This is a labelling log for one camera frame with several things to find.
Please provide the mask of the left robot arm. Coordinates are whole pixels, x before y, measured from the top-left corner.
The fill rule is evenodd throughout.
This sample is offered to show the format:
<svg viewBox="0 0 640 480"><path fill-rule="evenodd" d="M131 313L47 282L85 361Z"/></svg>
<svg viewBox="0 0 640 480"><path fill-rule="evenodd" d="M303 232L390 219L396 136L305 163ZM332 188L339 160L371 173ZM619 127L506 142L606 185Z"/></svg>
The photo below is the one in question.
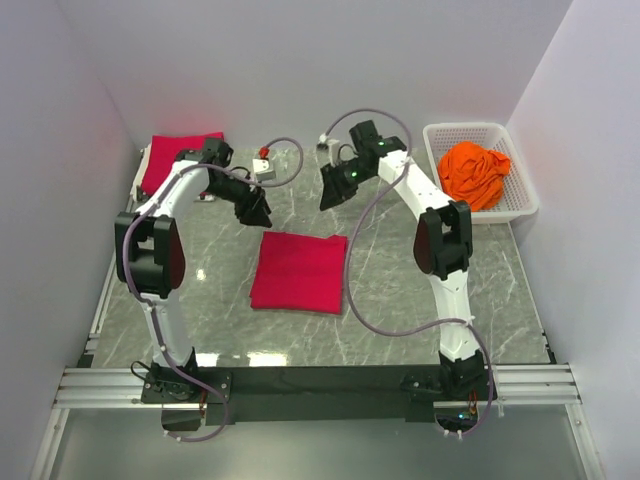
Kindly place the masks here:
<svg viewBox="0 0 640 480"><path fill-rule="evenodd" d="M153 338L153 358L143 378L142 398L149 403L192 402L208 396L199 382L195 348L180 307L186 258L179 219L197 196L210 194L230 202L242 225L272 225L263 188L230 169L232 156L232 148L216 137L206 138L201 149L180 151L150 199L116 217L117 276L143 309Z"/></svg>

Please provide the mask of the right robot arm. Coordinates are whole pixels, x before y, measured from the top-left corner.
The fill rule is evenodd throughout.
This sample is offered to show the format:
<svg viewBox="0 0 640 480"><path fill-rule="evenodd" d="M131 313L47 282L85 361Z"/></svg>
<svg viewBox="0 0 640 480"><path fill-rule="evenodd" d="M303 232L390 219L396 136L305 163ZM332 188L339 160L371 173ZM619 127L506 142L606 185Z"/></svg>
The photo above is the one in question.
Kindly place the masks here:
<svg viewBox="0 0 640 480"><path fill-rule="evenodd" d="M398 137L382 137L373 121L349 130L354 157L320 168L319 208L329 210L353 198L358 186L378 177L407 205L416 219L413 256L435 297L440 326L438 381L432 389L452 399L465 398L486 382L482 345L471 327L468 269L473 254L471 209L439 189L413 160Z"/></svg>

